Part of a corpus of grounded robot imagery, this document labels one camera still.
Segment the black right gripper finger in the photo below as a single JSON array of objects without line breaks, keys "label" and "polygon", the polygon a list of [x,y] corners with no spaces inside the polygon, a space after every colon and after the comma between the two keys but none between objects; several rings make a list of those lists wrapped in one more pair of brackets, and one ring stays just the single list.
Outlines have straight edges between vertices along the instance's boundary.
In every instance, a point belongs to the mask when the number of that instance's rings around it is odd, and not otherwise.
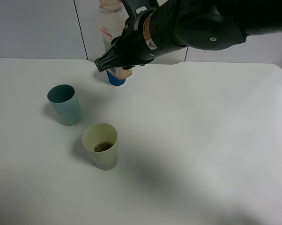
[{"label": "black right gripper finger", "polygon": [[141,21],[159,8],[156,0],[122,0],[128,15],[127,21]]}]

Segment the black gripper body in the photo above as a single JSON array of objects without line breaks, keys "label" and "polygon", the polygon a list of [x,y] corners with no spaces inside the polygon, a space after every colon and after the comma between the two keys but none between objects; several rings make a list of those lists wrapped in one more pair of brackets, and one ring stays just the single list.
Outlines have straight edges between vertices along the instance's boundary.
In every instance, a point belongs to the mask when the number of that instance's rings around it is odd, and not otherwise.
[{"label": "black gripper body", "polygon": [[117,67],[134,67],[148,64],[154,60],[154,54],[146,44],[143,35],[143,24],[152,11],[142,13],[138,23],[138,29],[134,30],[134,21],[130,18],[125,20],[122,35],[117,39],[113,50],[117,58],[112,65]]}]

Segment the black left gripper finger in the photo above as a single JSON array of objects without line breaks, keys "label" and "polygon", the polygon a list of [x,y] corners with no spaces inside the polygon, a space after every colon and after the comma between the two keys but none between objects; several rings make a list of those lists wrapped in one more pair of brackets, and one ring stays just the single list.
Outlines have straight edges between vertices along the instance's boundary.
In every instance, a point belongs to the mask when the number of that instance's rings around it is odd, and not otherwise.
[{"label": "black left gripper finger", "polygon": [[94,60],[94,63],[99,72],[111,68],[120,68],[122,67],[122,44],[114,43],[110,48],[99,58]]}]

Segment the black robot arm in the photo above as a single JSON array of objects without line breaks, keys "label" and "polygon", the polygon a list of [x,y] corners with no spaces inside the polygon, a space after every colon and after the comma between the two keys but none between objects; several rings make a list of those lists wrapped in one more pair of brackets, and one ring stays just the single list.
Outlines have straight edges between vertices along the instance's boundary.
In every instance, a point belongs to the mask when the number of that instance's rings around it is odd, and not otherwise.
[{"label": "black robot arm", "polygon": [[282,32],[282,0],[125,0],[122,34],[95,60],[99,71],[130,69],[192,47],[218,51],[248,36]]}]

